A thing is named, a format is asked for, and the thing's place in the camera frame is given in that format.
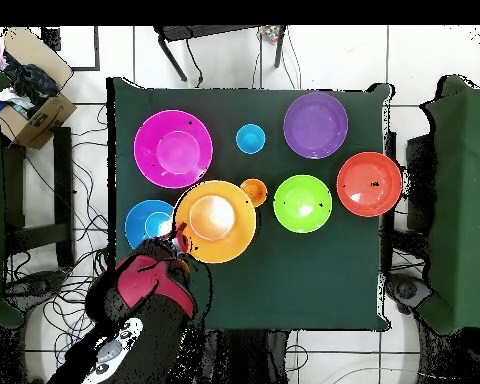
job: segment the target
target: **orange bowl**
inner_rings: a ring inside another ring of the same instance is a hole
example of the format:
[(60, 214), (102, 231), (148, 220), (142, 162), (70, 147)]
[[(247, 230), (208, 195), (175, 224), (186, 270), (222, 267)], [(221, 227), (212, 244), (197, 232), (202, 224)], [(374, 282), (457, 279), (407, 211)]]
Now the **orange bowl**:
[(240, 188), (244, 191), (255, 208), (262, 205), (267, 200), (267, 187), (256, 178), (249, 178), (240, 184)]
[(226, 181), (195, 185), (176, 203), (176, 228), (183, 234), (188, 253), (206, 263), (228, 262), (242, 254), (256, 230), (254, 206), (240, 187)]

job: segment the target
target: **red bowl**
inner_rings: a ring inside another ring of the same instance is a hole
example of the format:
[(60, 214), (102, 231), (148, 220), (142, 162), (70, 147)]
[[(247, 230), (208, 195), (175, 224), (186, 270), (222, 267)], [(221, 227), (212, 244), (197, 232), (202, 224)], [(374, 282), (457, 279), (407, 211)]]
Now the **red bowl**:
[(350, 212), (364, 217), (378, 216), (400, 199), (402, 176), (398, 166), (387, 156), (363, 152), (343, 164), (336, 189), (341, 203)]

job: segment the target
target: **cardboard box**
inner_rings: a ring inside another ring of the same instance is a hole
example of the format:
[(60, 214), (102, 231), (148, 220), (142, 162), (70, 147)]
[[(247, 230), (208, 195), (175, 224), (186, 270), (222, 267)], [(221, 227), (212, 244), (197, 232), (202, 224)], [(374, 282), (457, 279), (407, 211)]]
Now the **cardboard box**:
[[(56, 82), (59, 91), (73, 75), (68, 64), (28, 28), (9, 28), (5, 34), (5, 50), (20, 64), (34, 64), (45, 71)], [(62, 94), (48, 98), (30, 120), (7, 105), (0, 111), (0, 128), (12, 142), (40, 149), (53, 137), (53, 130), (75, 110), (76, 106)]]

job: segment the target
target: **dark green table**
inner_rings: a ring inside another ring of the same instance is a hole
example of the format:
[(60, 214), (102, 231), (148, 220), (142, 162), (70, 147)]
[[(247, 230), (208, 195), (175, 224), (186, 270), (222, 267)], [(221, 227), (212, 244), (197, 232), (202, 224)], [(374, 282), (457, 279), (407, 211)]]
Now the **dark green table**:
[[(114, 79), (117, 138), (116, 258), (131, 251), (124, 236), (130, 208), (146, 199), (175, 204), (184, 189), (170, 190), (147, 181), (133, 158), (137, 129), (164, 109), (181, 109), (199, 118), (213, 140), (213, 160), (204, 180), (240, 184), (247, 178), (265, 182), (268, 200), (259, 208), (259, 231), (237, 259), (211, 265), (213, 304), (208, 328), (282, 328), (384, 330), (377, 315), (379, 220), (360, 218), (341, 205), (336, 175), (343, 163), (362, 151), (383, 149), (382, 105), (388, 85), (371, 92), (329, 92), (341, 101), (349, 117), (343, 146), (321, 160), (305, 159), (286, 144), (283, 119), (290, 104), (308, 91), (140, 89)], [(246, 123), (266, 133), (263, 150), (242, 153), (236, 131)], [(328, 222), (309, 234), (294, 234), (277, 221), (272, 199), (279, 184), (295, 174), (320, 178), (332, 192)], [(192, 291), (206, 304), (209, 284), (198, 279)]]

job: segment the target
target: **purple bowl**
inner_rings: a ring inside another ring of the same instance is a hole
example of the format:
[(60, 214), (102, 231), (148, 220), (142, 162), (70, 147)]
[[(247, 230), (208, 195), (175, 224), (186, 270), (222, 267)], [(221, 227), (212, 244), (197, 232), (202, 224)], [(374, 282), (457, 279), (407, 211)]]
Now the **purple bowl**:
[(325, 158), (345, 141), (347, 112), (328, 94), (305, 94), (289, 107), (283, 129), (286, 142), (295, 153), (309, 159)]

